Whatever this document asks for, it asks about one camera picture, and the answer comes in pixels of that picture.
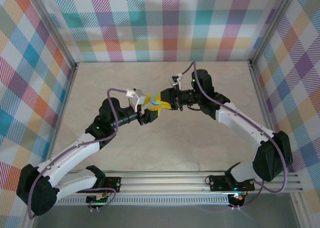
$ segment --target beige floor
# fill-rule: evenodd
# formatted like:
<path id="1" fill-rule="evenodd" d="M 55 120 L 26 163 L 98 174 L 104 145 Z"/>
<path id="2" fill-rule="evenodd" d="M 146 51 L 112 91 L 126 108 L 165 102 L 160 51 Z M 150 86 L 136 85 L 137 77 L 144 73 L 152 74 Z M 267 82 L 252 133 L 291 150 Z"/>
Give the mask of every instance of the beige floor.
<path id="1" fill-rule="evenodd" d="M 75 141 L 98 114 L 108 88 L 137 88 L 155 94 L 170 87 L 169 78 L 189 62 L 81 63 L 58 132 L 53 154 Z M 244 113 L 263 123 L 246 62 L 198 62 L 207 69 L 215 90 Z M 191 88 L 191 71 L 182 89 Z M 122 107 L 128 100 L 113 93 Z M 116 138 L 76 169 L 96 165 L 101 170 L 225 170 L 254 157 L 253 150 L 231 129 L 200 111 L 162 110 L 153 123 L 132 122 L 120 127 Z"/>

